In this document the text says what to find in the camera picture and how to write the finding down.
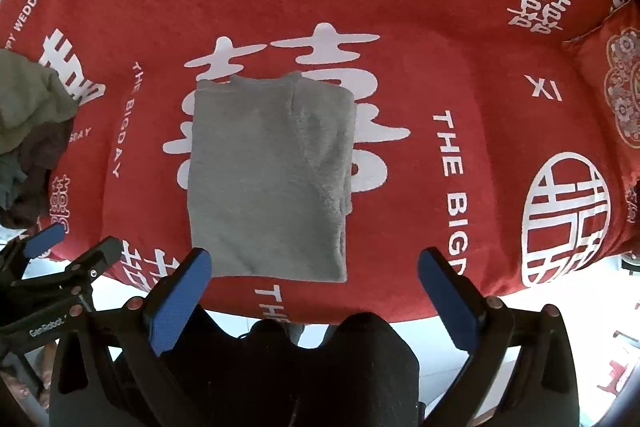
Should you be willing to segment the person's left hand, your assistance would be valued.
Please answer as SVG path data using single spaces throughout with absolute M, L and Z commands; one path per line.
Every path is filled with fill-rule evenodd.
M 58 343 L 51 341 L 26 355 L 9 353 L 1 361 L 1 377 L 25 412 L 49 412 L 56 351 Z

